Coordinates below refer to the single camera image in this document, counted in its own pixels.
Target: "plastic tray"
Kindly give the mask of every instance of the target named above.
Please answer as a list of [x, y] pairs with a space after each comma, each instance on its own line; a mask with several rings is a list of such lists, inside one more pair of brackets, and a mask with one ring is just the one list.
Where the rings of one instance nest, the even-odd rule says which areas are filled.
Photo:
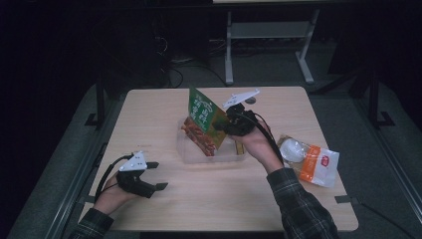
[[245, 159], [245, 153], [237, 154], [236, 143], [233, 139], [226, 137], [214, 156], [206, 156], [181, 129], [185, 119], [181, 119], [177, 125], [177, 151], [184, 163], [213, 163], [233, 162]]

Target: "person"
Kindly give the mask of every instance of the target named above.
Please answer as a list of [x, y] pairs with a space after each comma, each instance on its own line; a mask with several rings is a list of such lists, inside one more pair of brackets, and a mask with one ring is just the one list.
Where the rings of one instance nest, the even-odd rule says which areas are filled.
[[[305, 191], [291, 168], [284, 168], [257, 127], [244, 136], [230, 137], [243, 143], [267, 171], [267, 180], [280, 207], [287, 238], [339, 238], [329, 212], [311, 193]], [[126, 201], [137, 197], [119, 188], [115, 175], [108, 180], [105, 188], [70, 238], [103, 238], [113, 222], [109, 215]]]

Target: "plaid sleeve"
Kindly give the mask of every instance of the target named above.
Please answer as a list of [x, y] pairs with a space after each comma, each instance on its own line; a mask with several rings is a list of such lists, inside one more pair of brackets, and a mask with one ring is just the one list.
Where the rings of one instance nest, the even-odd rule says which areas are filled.
[[70, 239], [104, 238], [114, 220], [102, 212], [91, 208], [72, 232]]
[[329, 212], [305, 191], [291, 168], [267, 176], [288, 238], [338, 238]]

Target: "hand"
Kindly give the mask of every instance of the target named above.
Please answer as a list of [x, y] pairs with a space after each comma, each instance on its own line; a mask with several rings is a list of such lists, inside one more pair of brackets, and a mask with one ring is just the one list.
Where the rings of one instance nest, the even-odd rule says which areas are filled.
[[105, 183], [105, 190], [94, 204], [94, 209], [107, 215], [119, 209], [125, 202], [138, 197], [121, 189], [117, 184], [116, 175], [117, 172]]
[[[266, 131], [269, 131], [267, 126], [262, 121], [259, 121], [259, 123]], [[230, 135], [230, 137], [243, 143], [246, 150], [253, 157], [257, 158], [261, 164], [263, 164], [268, 174], [283, 168], [283, 164], [280, 162], [276, 153], [271, 148], [268, 140], [257, 127], [255, 127], [250, 133], [244, 136]]]

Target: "plastic bag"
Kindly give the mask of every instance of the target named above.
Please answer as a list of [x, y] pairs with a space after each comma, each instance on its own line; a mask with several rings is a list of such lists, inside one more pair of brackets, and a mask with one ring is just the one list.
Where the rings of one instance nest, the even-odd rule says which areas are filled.
[[299, 179], [319, 186], [334, 186], [338, 152], [306, 144], [284, 134], [277, 145], [285, 167], [292, 168]]

